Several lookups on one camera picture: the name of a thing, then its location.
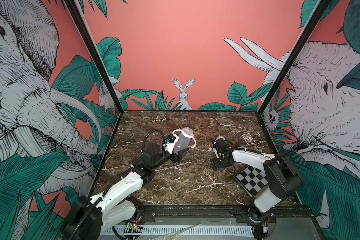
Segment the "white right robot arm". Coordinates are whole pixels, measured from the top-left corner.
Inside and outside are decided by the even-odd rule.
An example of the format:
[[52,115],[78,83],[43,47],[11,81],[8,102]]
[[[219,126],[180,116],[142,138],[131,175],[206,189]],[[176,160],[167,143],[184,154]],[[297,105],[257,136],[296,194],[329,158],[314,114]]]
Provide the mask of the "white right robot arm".
[[260,153],[234,145],[222,136],[211,142],[211,150],[216,155],[211,160],[215,171],[233,167],[235,163],[247,166],[243,185],[251,196],[261,192],[248,209],[249,215],[256,221],[304,184],[302,175],[286,154]]

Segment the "clear baby bottle body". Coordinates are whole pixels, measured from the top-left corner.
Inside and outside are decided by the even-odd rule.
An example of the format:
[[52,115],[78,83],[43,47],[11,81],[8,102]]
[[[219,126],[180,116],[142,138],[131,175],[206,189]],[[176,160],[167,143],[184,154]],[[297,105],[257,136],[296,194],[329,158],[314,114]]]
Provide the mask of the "clear baby bottle body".
[[194,131],[191,128],[184,127],[183,129],[177,129],[174,130],[172,134],[176,134],[179,136],[179,140],[175,144],[173,153],[178,153],[179,150],[188,148],[191,140],[194,141],[194,145],[191,148],[193,149],[196,147],[197,142],[194,137]]

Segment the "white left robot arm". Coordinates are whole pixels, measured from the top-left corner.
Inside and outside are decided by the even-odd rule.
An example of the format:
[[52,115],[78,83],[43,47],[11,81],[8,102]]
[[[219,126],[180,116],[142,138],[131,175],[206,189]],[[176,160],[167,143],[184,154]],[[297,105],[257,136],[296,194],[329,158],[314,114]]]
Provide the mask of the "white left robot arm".
[[156,169],[166,161],[182,160],[188,148],[174,154],[171,144],[160,147],[151,144],[142,152],[135,165],[116,177],[106,189],[91,197],[79,197],[64,221],[64,240],[97,240],[101,233],[126,220],[140,220],[136,210],[141,203],[131,194],[143,188],[156,175]]

